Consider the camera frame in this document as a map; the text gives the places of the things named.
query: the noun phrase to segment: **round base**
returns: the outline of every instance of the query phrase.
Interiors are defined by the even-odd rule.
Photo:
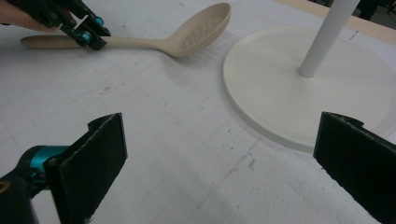
[[[298,69],[318,30],[279,27],[238,41],[224,63],[226,95],[250,126],[286,147],[313,152],[321,112],[396,129],[396,75],[373,53],[338,38],[314,77]]]

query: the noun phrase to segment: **white pole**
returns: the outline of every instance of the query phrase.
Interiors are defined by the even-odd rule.
[[[303,64],[298,70],[300,75],[303,77],[313,77],[315,75],[359,1],[334,0],[311,48],[305,56]]]

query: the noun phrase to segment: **beige spoon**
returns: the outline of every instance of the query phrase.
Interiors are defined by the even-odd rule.
[[[192,55],[212,43],[226,28],[231,6],[215,4],[198,12],[165,39],[102,36],[109,47],[157,49],[175,57]],[[73,49],[80,46],[67,35],[34,35],[21,39],[30,49]]]

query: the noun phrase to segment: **white table surface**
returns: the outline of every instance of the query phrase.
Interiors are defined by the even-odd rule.
[[[219,1],[85,2],[114,36],[162,38]],[[1,26],[0,175],[28,148],[71,145],[91,120],[121,112],[129,158],[92,223],[376,223],[312,155],[248,127],[221,86],[237,40],[269,27],[319,28],[322,19],[274,0],[228,2],[226,31],[182,59],[147,49],[25,49],[19,39],[38,32]],[[395,46],[353,39],[396,71]],[[40,223],[59,223],[49,191],[33,205]]]

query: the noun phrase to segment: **spoon handle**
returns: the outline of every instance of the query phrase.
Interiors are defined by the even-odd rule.
[[[102,36],[109,47],[134,47],[161,49],[161,39]],[[21,39],[21,44],[29,49],[78,49],[75,40],[67,35],[32,35]]]

